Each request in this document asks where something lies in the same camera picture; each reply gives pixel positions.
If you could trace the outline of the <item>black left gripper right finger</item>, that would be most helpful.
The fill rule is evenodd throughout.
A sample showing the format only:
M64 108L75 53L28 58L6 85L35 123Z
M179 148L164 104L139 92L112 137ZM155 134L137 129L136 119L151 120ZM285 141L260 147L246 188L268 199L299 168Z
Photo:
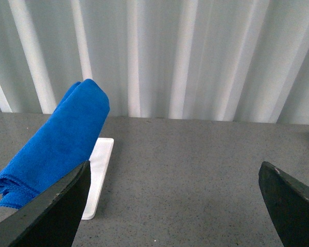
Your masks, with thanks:
M309 186L262 162L259 187L284 246L309 246Z

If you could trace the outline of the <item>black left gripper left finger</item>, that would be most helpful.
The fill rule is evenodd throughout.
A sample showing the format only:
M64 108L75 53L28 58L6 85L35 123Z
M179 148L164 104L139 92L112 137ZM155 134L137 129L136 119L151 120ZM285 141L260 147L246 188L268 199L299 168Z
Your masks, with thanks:
M91 184L85 161L0 222L0 246L71 246Z

